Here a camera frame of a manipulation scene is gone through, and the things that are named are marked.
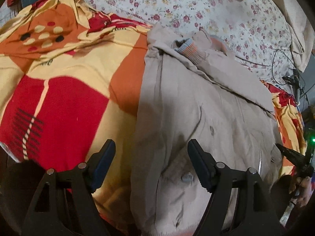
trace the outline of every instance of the jacket zipper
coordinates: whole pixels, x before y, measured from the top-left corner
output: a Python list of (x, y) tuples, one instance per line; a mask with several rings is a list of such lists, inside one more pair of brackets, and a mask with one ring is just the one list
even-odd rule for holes
[(261, 149), (259, 149), (259, 164), (258, 164), (258, 174), (260, 175), (260, 171), (261, 171), (261, 163), (262, 163), (262, 152)]

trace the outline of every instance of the black dot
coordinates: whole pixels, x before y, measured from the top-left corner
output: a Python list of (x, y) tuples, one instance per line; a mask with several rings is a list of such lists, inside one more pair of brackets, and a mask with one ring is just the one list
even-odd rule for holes
[(30, 33), (25, 33), (21, 36), (20, 40), (21, 41), (25, 41), (27, 38), (30, 38), (31, 34)]
[(60, 35), (56, 38), (56, 42), (62, 42), (64, 39), (65, 38), (62, 35)]

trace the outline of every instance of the beige cloth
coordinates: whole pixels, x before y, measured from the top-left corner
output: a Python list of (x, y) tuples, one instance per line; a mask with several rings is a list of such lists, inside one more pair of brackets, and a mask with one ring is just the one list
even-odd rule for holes
[[(130, 197), (144, 235), (192, 235), (200, 222), (210, 194), (188, 157), (190, 139), (233, 169), (258, 170), (261, 161), (260, 175), (269, 186), (281, 167), (275, 146), (281, 138), (270, 114), (268, 89), (249, 70), (213, 50), (207, 33), (193, 36), (203, 55), (196, 66), (172, 49), (179, 39), (160, 25), (148, 32)], [(231, 207), (235, 201), (232, 192)], [(232, 217), (229, 208), (225, 226)]]
[(302, 72), (308, 65), (314, 45), (315, 32), (297, 0), (273, 0), (289, 24), (291, 52), (295, 66)]

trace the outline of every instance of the silver rivet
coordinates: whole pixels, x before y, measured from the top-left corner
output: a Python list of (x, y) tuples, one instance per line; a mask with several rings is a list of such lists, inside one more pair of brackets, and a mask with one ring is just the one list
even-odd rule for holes
[(257, 170), (255, 168), (249, 168), (250, 173), (255, 174)]
[(79, 169), (85, 169), (85, 168), (86, 168), (86, 163), (85, 163), (85, 162), (81, 162), (81, 163), (78, 165), (78, 168), (79, 168)]
[(211, 135), (215, 134), (215, 129), (212, 126), (210, 126), (210, 132), (211, 132)]
[(192, 173), (188, 172), (187, 174), (182, 175), (183, 183), (191, 183), (192, 181), (194, 181), (194, 176)]
[(54, 172), (55, 172), (54, 169), (49, 169), (49, 170), (46, 171), (46, 173), (47, 173), (48, 175), (51, 175), (51, 174), (53, 174)]
[(220, 169), (222, 169), (222, 168), (225, 167), (225, 165), (224, 165), (223, 162), (218, 162), (218, 163), (217, 163), (217, 167), (220, 168)]

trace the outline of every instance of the colorful blanket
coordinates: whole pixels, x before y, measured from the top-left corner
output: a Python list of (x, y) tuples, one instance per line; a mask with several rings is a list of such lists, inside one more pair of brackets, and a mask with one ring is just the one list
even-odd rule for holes
[[(306, 152), (306, 141), (303, 138), (302, 115), (296, 108), (295, 99), (284, 90), (263, 82), (272, 93), (275, 118), (278, 122), (283, 146), (293, 149), (303, 155)], [(290, 175), (293, 164), (284, 157), (280, 176)]]
[(0, 142), (16, 161), (70, 170), (107, 139), (116, 156), (93, 197), (126, 230), (146, 32), (83, 0), (40, 0), (0, 29)]

